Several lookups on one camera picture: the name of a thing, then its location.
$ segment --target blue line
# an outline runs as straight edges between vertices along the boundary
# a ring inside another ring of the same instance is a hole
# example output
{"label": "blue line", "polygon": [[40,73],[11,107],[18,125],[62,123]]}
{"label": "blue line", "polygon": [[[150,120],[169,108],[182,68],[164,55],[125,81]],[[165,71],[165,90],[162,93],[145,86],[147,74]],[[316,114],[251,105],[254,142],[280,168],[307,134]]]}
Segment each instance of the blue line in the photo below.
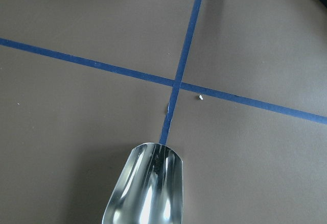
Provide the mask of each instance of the blue line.
{"label": "blue line", "polygon": [[174,82],[172,93],[170,95],[170,99],[169,99],[169,103],[168,103],[168,111],[167,111],[165,121],[163,122],[163,126],[162,126],[161,136],[160,136],[160,140],[159,140],[159,143],[162,145],[165,145],[167,142],[170,124],[173,119],[176,102],[177,102],[177,98],[178,98],[178,93],[179,93],[180,85],[182,82],[182,78],[183,78],[183,74],[184,74],[184,70],[185,70],[185,66],[186,66],[186,61],[188,60],[188,55],[189,55],[189,51],[190,51],[190,47],[191,47],[191,43],[192,43],[195,25],[196,25],[196,21],[198,19],[199,11],[200,11],[201,1],[202,0],[194,0],[188,30],[186,32],[182,53],[180,55],[178,68],[176,71],[175,82]]}
{"label": "blue line", "polygon": [[245,104],[245,105],[248,105],[251,107],[261,108],[261,109],[269,110],[272,112],[290,115],[293,117],[302,118],[302,119],[310,120],[310,121],[317,122],[317,123],[323,123],[323,124],[327,125],[327,117],[324,117],[324,116],[307,113],[307,112],[303,112],[303,111],[299,111],[299,110],[295,110],[295,109],[291,109],[291,108],[287,108],[287,107],[282,107],[279,105],[266,103],[266,102],[262,102],[262,101],[242,97],[242,96],[237,96],[237,95],[233,95],[233,94],[218,91],[218,90],[212,90],[212,89],[204,88],[204,87],[197,86],[197,85],[191,85],[191,84],[187,84],[187,83],[181,83],[180,88],[183,90],[188,90],[188,91],[192,91],[192,92],[196,92],[196,93],[200,93],[200,94],[205,94],[205,95],[213,96],[216,98],[224,99],[227,101]]}
{"label": "blue line", "polygon": [[174,84],[173,80],[163,78],[160,76],[156,76],[156,75],[152,75],[152,74],[148,74],[148,73],[144,73],[144,72],[139,72],[139,71],[135,71],[132,69],[123,68],[123,67],[113,66],[113,65],[106,64],[103,62],[97,62],[97,61],[86,59],[86,58],[76,57],[76,56],[72,56],[69,54],[61,53],[61,52],[55,52],[55,51],[52,51],[49,49],[44,49],[44,48],[40,48],[40,47],[36,47],[36,46],[32,46],[32,45],[28,45],[28,44],[24,44],[24,43],[20,43],[20,42],[8,40],[8,39],[0,38],[0,45],[15,48],[15,49],[20,49],[22,51],[31,52],[31,53],[39,54],[39,55],[46,56],[46,57],[60,59],[60,60],[67,61],[67,62],[73,62],[73,63],[81,64],[84,66],[88,66],[88,67],[94,67],[97,69],[101,69],[101,70],[105,70],[105,71],[109,71],[109,72],[113,72],[113,73],[123,74],[123,75],[129,76],[129,77],[134,77],[137,79],[146,80],[146,81],[150,81],[150,82],[154,82],[154,83],[158,83],[158,84],[162,84],[162,85],[173,86],[173,84]]}

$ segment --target silver metal object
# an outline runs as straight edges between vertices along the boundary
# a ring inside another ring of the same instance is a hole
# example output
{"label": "silver metal object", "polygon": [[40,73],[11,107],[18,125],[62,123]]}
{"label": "silver metal object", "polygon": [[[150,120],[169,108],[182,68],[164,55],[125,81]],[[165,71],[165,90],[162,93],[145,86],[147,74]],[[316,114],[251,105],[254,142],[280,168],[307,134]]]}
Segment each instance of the silver metal object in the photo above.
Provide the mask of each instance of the silver metal object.
{"label": "silver metal object", "polygon": [[134,148],[116,183],[102,224],[181,224],[183,162],[169,147]]}

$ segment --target metal scoop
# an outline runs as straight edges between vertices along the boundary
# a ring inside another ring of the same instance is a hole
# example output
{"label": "metal scoop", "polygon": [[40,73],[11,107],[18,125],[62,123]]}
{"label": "metal scoop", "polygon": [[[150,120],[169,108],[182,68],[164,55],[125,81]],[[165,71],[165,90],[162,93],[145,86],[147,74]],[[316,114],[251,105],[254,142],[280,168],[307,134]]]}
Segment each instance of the metal scoop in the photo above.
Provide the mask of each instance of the metal scoop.
{"label": "metal scoop", "polygon": [[102,224],[181,224],[183,162],[169,147],[134,148],[116,183]]}

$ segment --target gray surface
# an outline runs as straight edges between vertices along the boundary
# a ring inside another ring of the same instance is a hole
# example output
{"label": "gray surface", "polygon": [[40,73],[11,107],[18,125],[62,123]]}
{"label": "gray surface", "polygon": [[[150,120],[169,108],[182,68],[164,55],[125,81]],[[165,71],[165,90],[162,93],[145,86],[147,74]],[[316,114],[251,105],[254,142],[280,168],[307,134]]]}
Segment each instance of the gray surface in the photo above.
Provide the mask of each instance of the gray surface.
{"label": "gray surface", "polygon": [[100,223],[171,88],[0,47],[0,223]]}
{"label": "gray surface", "polygon": [[167,145],[184,163],[184,223],[327,219],[327,127],[181,91]]}
{"label": "gray surface", "polygon": [[327,115],[318,0],[203,0],[184,82]]}
{"label": "gray surface", "polygon": [[2,38],[174,78],[193,0],[0,0]]}

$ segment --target blue tape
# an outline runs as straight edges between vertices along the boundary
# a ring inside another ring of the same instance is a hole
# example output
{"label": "blue tape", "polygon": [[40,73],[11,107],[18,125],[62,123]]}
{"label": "blue tape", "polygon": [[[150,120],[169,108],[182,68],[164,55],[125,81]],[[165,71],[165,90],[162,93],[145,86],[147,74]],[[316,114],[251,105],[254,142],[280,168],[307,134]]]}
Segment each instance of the blue tape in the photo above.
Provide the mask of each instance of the blue tape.
{"label": "blue tape", "polygon": [[262,101],[242,97],[242,96],[237,96],[237,95],[229,94],[229,93],[218,91],[218,90],[212,90],[212,89],[204,88],[204,87],[197,86],[197,85],[191,85],[191,84],[187,84],[187,83],[181,83],[180,88],[183,90],[188,90],[188,91],[192,91],[192,92],[196,92],[196,93],[200,93],[200,94],[205,94],[205,95],[213,96],[216,98],[224,99],[227,101],[245,104],[245,105],[248,105],[251,107],[261,108],[261,109],[269,110],[272,112],[290,115],[293,117],[302,118],[302,119],[314,121],[317,123],[323,123],[323,124],[327,125],[327,117],[324,117],[324,116],[307,113],[307,112],[303,112],[303,111],[299,111],[299,110],[295,110],[295,109],[291,109],[291,108],[286,108],[286,107],[282,107],[279,105],[266,103],[266,102],[262,102]]}
{"label": "blue tape", "polygon": [[97,69],[101,69],[101,70],[105,70],[105,71],[109,71],[109,72],[113,72],[113,73],[123,74],[123,75],[129,76],[129,77],[134,77],[137,79],[146,80],[146,81],[150,81],[150,82],[154,82],[154,83],[158,83],[158,84],[162,84],[162,85],[173,86],[173,84],[174,84],[173,80],[163,78],[160,76],[156,76],[156,75],[152,75],[152,74],[148,74],[148,73],[144,73],[144,72],[139,72],[139,71],[135,71],[132,69],[123,68],[123,67],[118,67],[118,66],[106,64],[103,62],[97,62],[97,61],[86,59],[86,58],[76,57],[76,56],[72,56],[69,54],[61,53],[61,52],[55,52],[55,51],[52,51],[49,49],[44,49],[44,48],[40,48],[40,47],[36,47],[36,46],[32,46],[32,45],[28,45],[28,44],[24,44],[24,43],[20,43],[20,42],[8,40],[8,39],[0,38],[0,45],[19,49],[19,50],[26,51],[26,52],[39,54],[39,55],[46,56],[46,57],[60,59],[60,60],[67,61],[67,62],[73,62],[73,63],[81,64],[84,66],[88,66],[88,67],[94,67]]}
{"label": "blue tape", "polygon": [[172,93],[171,93],[170,99],[169,99],[168,111],[167,111],[167,114],[166,114],[166,117],[165,117],[165,120],[164,120],[163,126],[162,126],[161,136],[160,136],[160,140],[159,140],[159,143],[162,145],[165,145],[167,142],[170,124],[173,119],[176,102],[177,102],[177,98],[178,98],[178,93],[179,93],[180,85],[182,82],[182,78],[183,78],[183,74],[184,74],[184,70],[185,70],[185,66],[186,66],[186,61],[188,59],[188,55],[190,52],[190,47],[191,47],[192,38],[193,38],[194,30],[195,30],[195,25],[196,25],[196,22],[198,19],[199,11],[200,11],[201,1],[202,0],[194,0],[188,30],[186,32],[182,53],[180,55],[178,68],[176,71],[175,82],[174,82]]}

